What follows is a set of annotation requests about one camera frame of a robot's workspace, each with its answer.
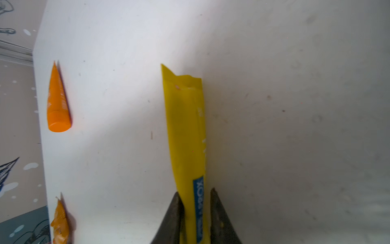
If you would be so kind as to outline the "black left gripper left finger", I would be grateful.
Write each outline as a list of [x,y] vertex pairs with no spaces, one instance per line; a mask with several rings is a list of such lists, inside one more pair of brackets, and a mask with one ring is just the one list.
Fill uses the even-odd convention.
[[184,205],[176,192],[151,244],[180,244],[183,218]]

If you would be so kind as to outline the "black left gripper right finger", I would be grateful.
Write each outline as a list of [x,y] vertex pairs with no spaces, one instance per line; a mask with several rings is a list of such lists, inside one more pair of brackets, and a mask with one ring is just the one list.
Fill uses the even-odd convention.
[[210,239],[212,244],[242,244],[215,188],[212,188],[210,192],[210,213]]

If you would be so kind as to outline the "yellow toothpaste tube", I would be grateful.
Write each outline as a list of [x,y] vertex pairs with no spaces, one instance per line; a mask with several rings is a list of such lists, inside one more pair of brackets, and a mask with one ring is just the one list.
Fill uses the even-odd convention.
[[161,65],[168,143],[177,192],[184,205],[184,244],[210,243],[204,216],[206,123],[202,80]]

